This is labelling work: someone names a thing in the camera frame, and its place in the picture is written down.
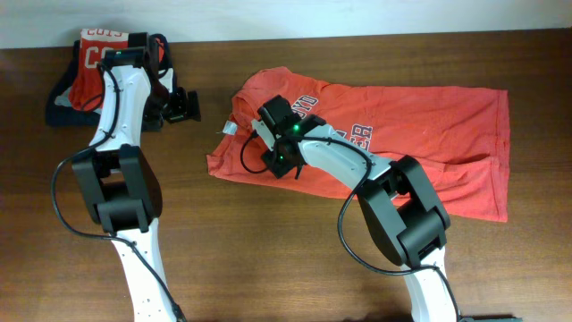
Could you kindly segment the red McKinney Boyd t-shirt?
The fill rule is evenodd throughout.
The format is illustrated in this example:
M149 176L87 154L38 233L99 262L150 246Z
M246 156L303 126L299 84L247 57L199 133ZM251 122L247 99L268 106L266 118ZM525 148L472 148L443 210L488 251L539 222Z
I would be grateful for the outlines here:
M342 137L380 157L414 157L451 215L509 218L509 93L502 89L351 87L275 67L251 76L231 100L234 131L206 157L210 175L344 199L349 188L307 167L300 178L265 172L265 144L249 141L257 109L280 95L301 117L316 114Z

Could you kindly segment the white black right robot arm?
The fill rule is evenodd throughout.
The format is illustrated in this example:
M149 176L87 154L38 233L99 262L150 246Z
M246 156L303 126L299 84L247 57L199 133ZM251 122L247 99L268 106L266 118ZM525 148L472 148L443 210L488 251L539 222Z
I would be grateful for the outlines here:
M337 234L342 247L366 269L405 280L415 321L459 321L444 255L450 217L424 168L411 156L379 157L342 137L321 117L301 117L289 101L276 96L257 110L252 127L265 143L262 158L277 178L311 166L349 188L357 200L376 248L395 268L367 263L344 237L348 205L341 207Z

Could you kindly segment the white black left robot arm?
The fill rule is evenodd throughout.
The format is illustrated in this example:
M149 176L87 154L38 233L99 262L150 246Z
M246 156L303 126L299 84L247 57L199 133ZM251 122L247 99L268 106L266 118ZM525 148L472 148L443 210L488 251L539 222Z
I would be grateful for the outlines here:
M66 160L92 221L103 230L98 239L118 253L137 321L185 318L167 286L159 250L160 184L140 148L143 131L201 119L197 93L177 86L173 68L160 61L167 56L165 45L146 32L104 54L96 134Z

